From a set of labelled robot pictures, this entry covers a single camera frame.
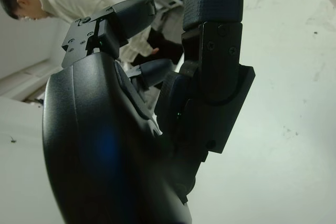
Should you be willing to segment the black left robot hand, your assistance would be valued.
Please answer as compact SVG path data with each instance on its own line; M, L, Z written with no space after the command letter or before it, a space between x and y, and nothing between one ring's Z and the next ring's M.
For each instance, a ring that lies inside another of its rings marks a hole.
M221 153L255 77L239 62L244 0L185 0L179 72L150 113L119 49L155 18L127 0L73 22L43 110L49 181L65 223L191 223L187 195L209 152Z

